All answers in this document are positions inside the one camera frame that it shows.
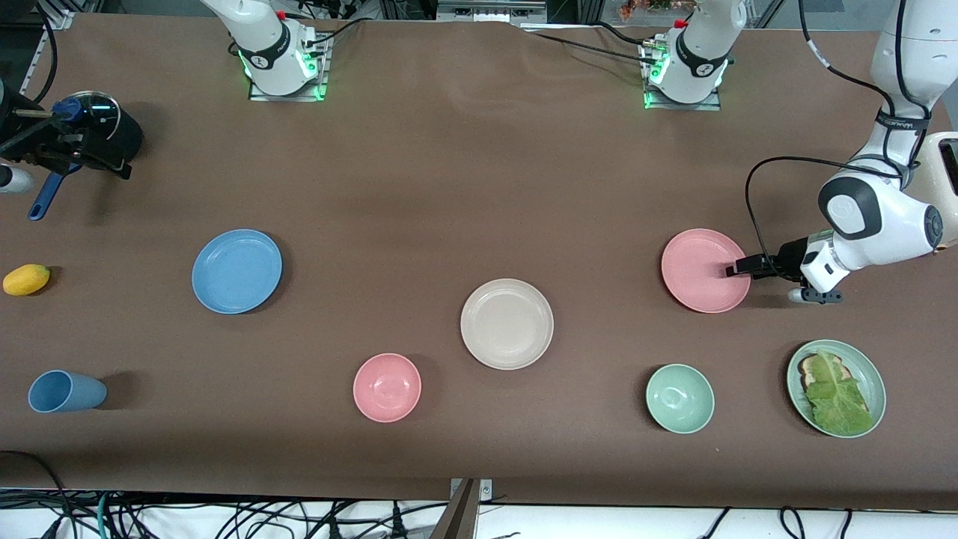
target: white plate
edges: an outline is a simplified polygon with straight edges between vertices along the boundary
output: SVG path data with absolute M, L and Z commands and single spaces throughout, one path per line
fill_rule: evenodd
M 554 325 L 545 296 L 515 279 L 497 279 L 476 289 L 460 321 L 469 353 L 501 370 L 529 366 L 541 358 Z

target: mango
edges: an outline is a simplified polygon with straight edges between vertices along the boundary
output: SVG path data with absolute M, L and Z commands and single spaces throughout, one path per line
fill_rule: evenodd
M 50 269 L 39 264 L 27 264 L 14 269 L 3 278 L 3 291 L 9 295 L 30 295 L 50 281 Z

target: plate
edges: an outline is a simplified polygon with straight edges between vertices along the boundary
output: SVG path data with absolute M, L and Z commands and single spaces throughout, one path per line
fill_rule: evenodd
M 861 434 L 846 436 L 832 434 L 818 425 L 815 425 L 815 422 L 812 421 L 811 403 L 809 402 L 809 398 L 805 396 L 805 389 L 802 387 L 802 375 L 798 370 L 798 364 L 801 363 L 804 358 L 815 355 L 819 350 L 830 352 L 841 358 L 842 364 L 848 367 L 852 376 L 858 380 L 858 390 L 861 391 L 861 396 L 865 397 L 865 404 L 868 405 L 868 411 L 872 414 L 872 419 L 875 421 L 871 429 Z M 815 429 L 829 436 L 835 436 L 836 438 L 858 438 L 864 436 L 873 431 L 885 415 L 885 383 L 881 380 L 878 369 L 876 369 L 875 364 L 857 348 L 840 340 L 813 340 L 799 348 L 798 351 L 792 355 L 791 361 L 788 362 L 786 386 L 788 388 L 788 397 L 791 398 L 791 403 L 795 405 L 795 409 L 798 410 L 798 413 L 809 422 L 809 425 L 812 425 Z
M 460 320 L 469 353 L 501 370 L 529 366 L 541 358 L 554 327 L 545 296 L 516 279 L 498 279 L 476 289 Z
M 672 296 L 700 313 L 734 309 L 748 295 L 748 275 L 726 277 L 725 268 L 745 253 L 728 236 L 707 228 L 686 230 L 662 253 L 662 278 Z
M 199 251 L 193 292 L 210 311 L 238 315 L 268 299 L 282 275 L 283 255 L 269 236 L 258 230 L 230 230 Z

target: blue cup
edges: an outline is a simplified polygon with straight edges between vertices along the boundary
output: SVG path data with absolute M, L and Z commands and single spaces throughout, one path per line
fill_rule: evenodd
M 65 370 L 49 370 L 30 386 L 27 402 L 40 413 L 90 410 L 106 399 L 106 386 L 96 378 Z

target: bread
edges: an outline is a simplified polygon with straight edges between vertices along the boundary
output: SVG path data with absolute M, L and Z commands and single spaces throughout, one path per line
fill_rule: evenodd
M 815 357 L 817 356 L 808 356 L 807 358 L 804 358 L 801 363 L 798 363 L 798 370 L 802 373 L 802 387 L 805 390 L 808 390 L 809 385 L 815 382 L 815 377 L 813 374 L 811 374 L 811 359 Z M 837 363 L 838 370 L 841 371 L 842 380 L 851 380 L 854 378 L 852 376 L 852 371 L 850 371 L 848 367 L 841 362 L 841 358 L 834 356 L 833 361 Z M 865 411 L 868 411 L 868 405 L 862 403 L 861 407 Z

